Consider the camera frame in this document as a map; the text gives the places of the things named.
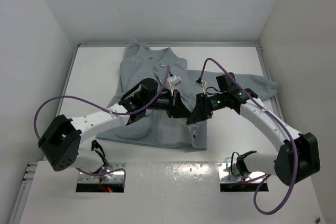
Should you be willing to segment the grey zip jacket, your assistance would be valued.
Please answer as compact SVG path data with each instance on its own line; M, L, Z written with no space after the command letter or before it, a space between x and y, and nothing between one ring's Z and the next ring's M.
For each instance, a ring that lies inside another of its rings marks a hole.
M120 101L135 102L138 108L145 106L157 93L155 89L146 97L146 83L156 84L159 88L165 78L167 67L173 74L181 77L173 97L169 87L165 87L158 99L146 110L129 118L129 124L102 132L97 138L124 142L129 144L154 146L171 149L207 148L205 121L191 124L187 128L187 136L182 136L178 129L179 121L188 116L196 105L196 95L201 87L195 83L200 75L197 70L187 68L187 60L178 57L171 48L151 50L143 42L132 41L124 51L120 63L120 79L115 96L109 105Z

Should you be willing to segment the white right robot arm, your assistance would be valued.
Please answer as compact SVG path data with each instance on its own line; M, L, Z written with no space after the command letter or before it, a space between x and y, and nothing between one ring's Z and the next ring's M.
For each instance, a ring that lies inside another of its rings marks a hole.
M239 155L235 167L240 176L263 172L277 176L290 186L293 172L297 173L295 181L300 182L320 170L318 141L312 133L302 134L286 125L266 109L250 88L239 88L233 73L218 76L216 80L220 92L212 96L197 94L196 106L187 118L187 124L206 121L214 111L230 108L259 129L277 151L277 155L257 151Z

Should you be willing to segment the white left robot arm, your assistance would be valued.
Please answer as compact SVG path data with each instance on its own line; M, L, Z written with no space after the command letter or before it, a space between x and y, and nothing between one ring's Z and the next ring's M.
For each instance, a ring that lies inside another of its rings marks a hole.
M38 141L38 147L56 172L74 167L87 175L104 176L109 163L103 150L98 147L85 150L80 147L81 142L113 128L136 130L154 111L165 111L174 119L187 118L190 111L176 88L181 83L180 77L171 76L165 88L146 78L103 111L75 118L59 115Z

